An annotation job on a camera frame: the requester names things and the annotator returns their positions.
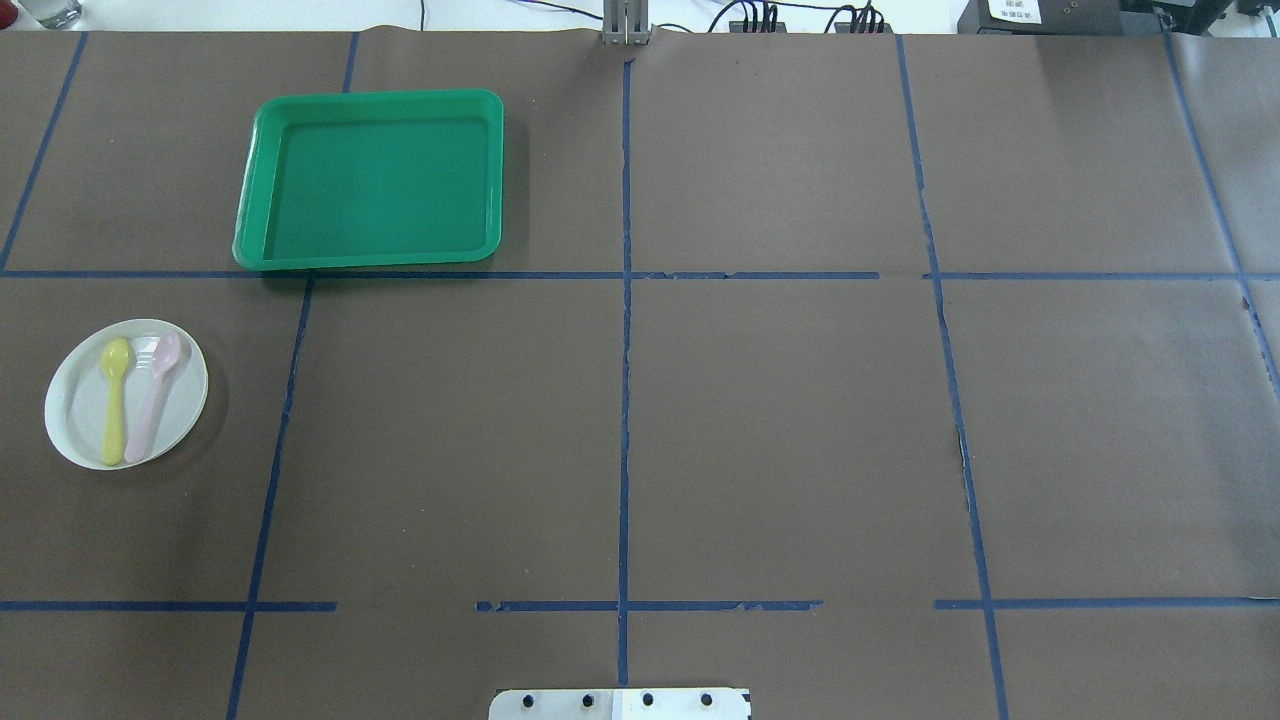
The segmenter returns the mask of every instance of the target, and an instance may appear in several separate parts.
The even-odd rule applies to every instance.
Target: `brown table surface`
[[[0,716],[1280,708],[1280,44],[10,32],[0,68]],[[234,265],[261,102],[443,87],[506,102],[492,259]],[[49,379],[138,316],[209,404],[77,468]]]

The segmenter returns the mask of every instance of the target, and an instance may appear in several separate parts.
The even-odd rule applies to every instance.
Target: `plastic spoon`
[[[151,438],[156,434],[156,410],[160,406],[160,393],[164,389],[165,374],[182,360],[183,342],[178,333],[170,331],[160,336],[156,352],[151,356],[151,386],[147,398],[142,401],[142,416],[138,427],[129,436],[129,446],[124,448],[125,462],[138,462],[151,451]]]
[[[124,374],[133,366],[129,341],[118,337],[106,343],[97,366],[106,377],[106,429],[102,430],[102,464],[119,465],[124,459]]]

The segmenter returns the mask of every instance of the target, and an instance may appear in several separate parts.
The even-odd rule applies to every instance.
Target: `black box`
[[[991,8],[1011,13],[1039,8],[1039,23],[1010,22]],[[997,35],[1124,35],[1120,0],[969,0],[956,32]]]

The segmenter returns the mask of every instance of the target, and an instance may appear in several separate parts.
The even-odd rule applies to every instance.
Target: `plate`
[[[118,337],[128,340],[133,348],[133,369],[124,375],[124,432],[128,442],[128,433],[142,415],[142,401],[151,384],[156,343],[170,331],[178,333],[187,347],[182,361],[165,378],[151,454],[138,462],[104,465],[108,383],[99,368],[102,348]],[[207,397],[209,368],[200,346],[187,331],[164,320],[124,320],[84,338],[59,365],[45,395],[45,430],[58,452],[72,462],[91,470],[122,470],[169,452],[195,427]]]

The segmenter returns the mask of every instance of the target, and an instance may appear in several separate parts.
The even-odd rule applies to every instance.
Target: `blue tape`
[[[338,270],[316,272],[321,279],[429,279],[429,281],[620,281],[622,273],[609,270]]]
[[[247,270],[0,270],[0,277],[28,279],[259,279],[305,278],[300,273],[251,273]]]
[[[0,270],[9,264],[9,254],[13,252],[13,243],[18,238],[18,227],[22,225],[22,217],[27,213],[27,202],[31,192],[36,188],[36,177],[40,176],[40,167],[45,164],[45,152],[49,150],[49,141],[54,137],[54,128],[58,127],[58,118],[63,114],[63,105],[67,104],[67,95],[72,90],[72,81],[76,79],[76,70],[79,68],[79,59],[84,54],[84,44],[88,42],[88,33],[82,32],[76,42],[76,53],[72,63],[67,67],[67,77],[63,78],[63,88],[58,92],[58,101],[54,102],[54,111],[49,114],[49,124],[45,126],[45,135],[40,138],[40,147],[36,150],[36,159],[31,163],[31,172],[27,173],[27,184],[22,188],[18,199],[18,209],[13,214],[13,223],[9,224],[9,234],[4,238],[4,249],[0,249]]]
[[[622,64],[622,418],[618,454],[618,687],[630,682],[631,600],[631,63]]]
[[[634,600],[634,612],[809,612],[822,607],[820,600]]]
[[[993,600],[996,610],[1126,610],[1158,607],[1254,607],[1280,610],[1274,597],[1051,597]],[[936,600],[934,610],[982,610],[980,600]]]
[[[280,409],[280,427],[275,436],[275,454],[271,459],[271,475],[266,483],[266,500],[262,502],[262,523],[257,532],[257,550],[253,553],[253,571],[248,584],[248,607],[241,626],[239,651],[236,653],[236,671],[232,675],[230,700],[227,703],[227,719],[233,720],[239,707],[241,684],[244,682],[244,665],[248,661],[248,647],[253,637],[253,614],[259,589],[262,585],[262,566],[266,562],[266,542],[271,534],[271,514],[275,511],[275,492],[280,483],[280,461],[284,455],[284,438],[289,430],[289,416],[293,411],[293,389],[298,379],[298,359],[302,355],[302,340],[307,332],[307,318],[311,315],[311,295],[315,278],[307,278],[302,291],[302,309],[298,311],[298,329],[293,337],[293,357],[289,361],[289,379],[284,387],[284,402]]]
[[[247,602],[169,600],[0,600],[0,612],[244,612]],[[337,602],[259,602],[257,612],[337,612]]]
[[[987,653],[991,660],[991,676],[996,687],[996,708],[1001,720],[1009,720],[1009,701],[1005,692],[1005,671],[1000,657],[1000,637],[996,632],[996,611],[991,605],[991,580],[987,574],[987,551],[982,539],[982,521],[978,518],[978,493],[973,484],[973,468],[969,462],[969,434],[965,430],[964,410],[960,405],[960,383],[956,379],[955,354],[951,350],[951,333],[947,329],[946,299],[942,295],[938,252],[933,242],[933,220],[924,202],[924,161],[920,155],[920,138],[915,124],[915,106],[911,101],[911,81],[906,68],[906,46],[902,36],[893,36],[897,42],[897,64],[902,76],[902,102],[906,110],[906,129],[911,138],[911,159],[915,165],[915,184],[920,199],[920,220],[928,240],[929,272],[933,277],[933,301],[938,316],[938,332],[942,337],[942,354],[947,368],[947,387],[951,393],[951,414],[960,441],[960,466],[964,471],[965,500],[969,505],[969,534],[973,538],[973,556],[978,568],[978,589],[982,593],[983,620],[987,625]]]
[[[241,623],[241,642],[236,650],[236,673],[232,675],[232,692],[227,701],[227,720],[236,720],[239,712],[239,693],[244,685],[244,666],[248,664],[248,642],[253,635],[253,612],[244,614]]]
[[[695,270],[675,273],[641,272],[635,273],[634,278],[639,281],[878,281],[879,273],[717,273],[713,270]]]
[[[1235,273],[925,273],[932,281],[1152,281],[1152,282],[1213,282],[1235,281]]]
[[[631,612],[808,612],[822,607],[820,600],[628,600]],[[476,612],[617,612],[612,600],[504,600],[477,602]]]
[[[347,49],[347,72],[342,77],[342,91],[351,92],[351,78],[356,74],[356,49],[360,47],[360,33],[351,33],[351,46]]]
[[[476,612],[617,612],[612,600],[516,600],[477,602]]]
[[[0,612],[243,612],[243,602],[6,600]]]
[[[1178,109],[1183,114],[1183,122],[1187,124],[1187,135],[1190,137],[1192,149],[1196,151],[1196,161],[1199,163],[1201,174],[1204,178],[1204,187],[1208,190],[1210,201],[1213,204],[1213,215],[1217,218],[1219,228],[1222,231],[1222,238],[1226,241],[1226,251],[1231,258],[1231,269],[1235,270],[1236,281],[1240,284],[1240,295],[1244,297],[1245,305],[1248,307],[1245,311],[1249,314],[1249,323],[1253,325],[1253,337],[1258,341],[1258,348],[1262,352],[1262,364],[1267,370],[1267,379],[1271,382],[1271,392],[1280,401],[1280,373],[1276,372],[1275,356],[1271,354],[1271,343],[1267,342],[1267,333],[1262,328],[1262,320],[1258,318],[1257,304],[1253,301],[1253,292],[1249,290],[1249,283],[1244,278],[1244,265],[1240,263],[1240,254],[1235,247],[1235,237],[1231,234],[1231,227],[1226,222],[1226,211],[1222,209],[1222,200],[1217,192],[1217,183],[1213,182],[1213,173],[1208,169],[1208,160],[1204,156],[1204,147],[1201,145],[1199,132],[1196,129],[1196,122],[1192,119],[1192,109],[1187,102],[1187,90],[1183,87],[1183,73],[1178,68],[1178,56],[1174,53],[1174,40],[1169,32],[1165,32],[1165,58],[1169,59],[1169,70],[1174,76],[1174,94],[1178,96]]]
[[[256,602],[255,612],[337,612],[337,602]]]

